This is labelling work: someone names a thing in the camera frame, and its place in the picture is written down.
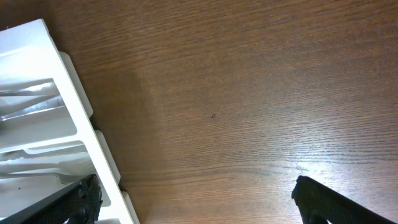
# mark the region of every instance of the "wooden table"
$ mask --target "wooden table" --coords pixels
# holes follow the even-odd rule
[[[45,19],[141,223],[300,223],[298,175],[398,222],[397,4],[3,0],[0,29]]]

